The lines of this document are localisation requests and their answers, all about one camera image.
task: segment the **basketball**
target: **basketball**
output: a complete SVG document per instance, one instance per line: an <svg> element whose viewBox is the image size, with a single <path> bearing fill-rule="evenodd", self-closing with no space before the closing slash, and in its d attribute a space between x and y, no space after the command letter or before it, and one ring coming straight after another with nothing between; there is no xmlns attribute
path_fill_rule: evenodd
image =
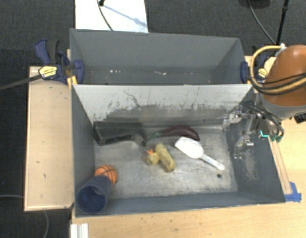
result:
<svg viewBox="0 0 306 238"><path fill-rule="evenodd" d="M98 167L94 173L94 176L106 176L110 179L113 185L118 181L118 173L115 168L110 165Z"/></svg>

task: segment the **blue clamp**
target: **blue clamp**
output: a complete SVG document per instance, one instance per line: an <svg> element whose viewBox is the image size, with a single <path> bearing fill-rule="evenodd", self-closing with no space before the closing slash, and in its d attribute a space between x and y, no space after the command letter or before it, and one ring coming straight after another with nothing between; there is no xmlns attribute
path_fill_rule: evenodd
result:
<svg viewBox="0 0 306 238"><path fill-rule="evenodd" d="M68 75L65 71L75 70L75 76L77 78L77 83L81 84L84 77L84 67L81 60L73 61L73 64L70 63L70 60L65 55L64 52L57 51L59 41L47 41L47 39L39 40L35 46L35 54L42 61L43 65L52 65L57 68L55 75L43 77L45 80L54 80L63 84L67 84Z"/></svg>
<svg viewBox="0 0 306 238"><path fill-rule="evenodd" d="M265 80L266 76L262 76L259 73L260 68L264 67L265 62L268 59L268 55L264 54L264 55L260 55L259 56L259 63L254 67L254 76L255 76L255 80L257 82L262 82L263 80ZM248 67L248 63L246 61L241 62L241 66L240 66L240 78L241 78L241 82L243 84L245 84L249 78L249 67Z"/></svg>
<svg viewBox="0 0 306 238"><path fill-rule="evenodd" d="M290 181L290 185L292 188L292 194L285 194L286 202L298 202L300 203L302 200L302 194L297 192L296 185L294 182Z"/></svg>
<svg viewBox="0 0 306 238"><path fill-rule="evenodd" d="M240 78L243 84L245 84L248 79L248 63L246 61L241 62Z"/></svg>

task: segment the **cable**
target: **cable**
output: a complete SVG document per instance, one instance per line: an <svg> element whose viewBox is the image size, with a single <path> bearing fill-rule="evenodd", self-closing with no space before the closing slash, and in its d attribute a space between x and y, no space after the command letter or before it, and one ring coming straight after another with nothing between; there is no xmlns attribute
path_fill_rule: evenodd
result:
<svg viewBox="0 0 306 238"><path fill-rule="evenodd" d="M100 13L101 13L101 15L102 15L102 17L103 17L103 19L104 19L106 25L108 26L108 28L109 28L111 31L114 31L114 30L112 29L111 25L108 23L107 19L105 18L103 12L102 12L101 6L100 6L100 4L99 4L99 0L97 0L97 5L98 5L99 11L100 11Z"/></svg>
<svg viewBox="0 0 306 238"><path fill-rule="evenodd" d="M280 50L282 47L281 46L266 46L263 48L258 49L252 56L252 60L250 63L249 67L249 72L250 72L250 82L253 85L253 87L260 93L266 94L266 95L280 95L280 94L285 94L291 91L295 91L299 88L302 88L306 85L306 76L302 77L300 80L293 80L290 84L283 84L280 86L276 87L271 87L271 88L266 88L262 87L260 83L258 83L255 79L254 75L254 63L256 57L263 51L265 50Z"/></svg>
<svg viewBox="0 0 306 238"><path fill-rule="evenodd" d="M20 198L20 199L23 199L24 197L19 196L19 195L8 195L7 194L7 195L0 195L0 198ZM43 213L44 213L45 218L46 218L46 230L45 230L43 238L46 238L47 234L48 234L48 231L49 231L49 218L48 218L47 212L45 210L43 210Z"/></svg>
<svg viewBox="0 0 306 238"><path fill-rule="evenodd" d="M250 0L247 0L247 3L248 3L248 6L250 7L250 10L256 20L256 22L258 23L258 25L261 27L261 29L263 30L263 32L266 34L266 36L270 39L270 41L273 43L273 44L276 44L276 42L272 39L272 37L268 34L268 32L265 30L265 28L263 27L263 25L261 24L261 22L258 20L253 8L252 8L252 4L250 2Z"/></svg>
<svg viewBox="0 0 306 238"><path fill-rule="evenodd" d="M8 84L8 85L0 86L0 91L6 90L6 89L9 89L9 88L13 88L15 86L19 86L19 85L22 85L22 84L27 84L29 82L32 82L32 81L35 81L35 80L38 80L38 79L41 79L41 78L42 77L41 77L40 74L36 75L36 76L29 77L29 78L25 78L25 79L16 81L16 82Z"/></svg>
<svg viewBox="0 0 306 238"><path fill-rule="evenodd" d="M262 85L267 85L267 84L273 84L273 83L278 83L278 82L282 82L282 81L285 81L287 79L291 79L291 78L294 78L294 77L299 77L299 76L306 76L306 73L301 73L301 74L297 74L297 75L293 75L293 76L290 76L290 77L284 77L282 79L279 79L279 80L275 80L275 81L270 81L270 82L266 82L266 83L261 83Z"/></svg>

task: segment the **clamp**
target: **clamp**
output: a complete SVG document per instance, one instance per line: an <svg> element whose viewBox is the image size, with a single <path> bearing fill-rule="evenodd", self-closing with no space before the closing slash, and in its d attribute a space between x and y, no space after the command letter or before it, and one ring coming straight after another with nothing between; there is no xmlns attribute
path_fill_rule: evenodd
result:
<svg viewBox="0 0 306 238"><path fill-rule="evenodd" d="M36 56L43 62L39 74L44 80L54 80L67 84L67 79L75 76L77 83L81 84L84 76L84 67L81 60L70 60L64 52L58 52L59 40L39 40L35 45Z"/></svg>

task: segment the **white scoop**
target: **white scoop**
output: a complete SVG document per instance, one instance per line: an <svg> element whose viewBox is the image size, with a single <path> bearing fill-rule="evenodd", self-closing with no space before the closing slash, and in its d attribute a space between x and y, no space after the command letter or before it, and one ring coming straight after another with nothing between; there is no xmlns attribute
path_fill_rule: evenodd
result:
<svg viewBox="0 0 306 238"><path fill-rule="evenodd" d="M202 145L191 138L181 137L177 140L175 146L183 153L185 153L188 157L191 157L193 159L202 159L219 170L224 170L226 168L223 164L204 154Z"/></svg>

